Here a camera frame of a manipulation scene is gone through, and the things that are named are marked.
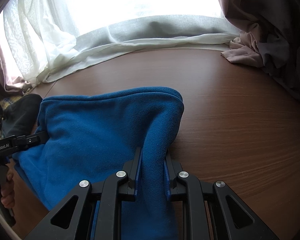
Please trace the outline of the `person left hand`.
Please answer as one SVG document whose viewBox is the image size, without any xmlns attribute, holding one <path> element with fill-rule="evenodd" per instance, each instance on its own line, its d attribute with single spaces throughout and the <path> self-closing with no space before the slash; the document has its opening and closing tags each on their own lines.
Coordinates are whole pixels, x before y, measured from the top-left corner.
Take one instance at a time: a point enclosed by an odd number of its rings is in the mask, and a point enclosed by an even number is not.
<svg viewBox="0 0 300 240">
<path fill-rule="evenodd" d="M 1 203 L 7 209 L 11 209 L 15 205 L 15 191 L 14 191 L 14 173 L 11 169 L 6 174 L 6 182 L 1 188 Z"/>
</svg>

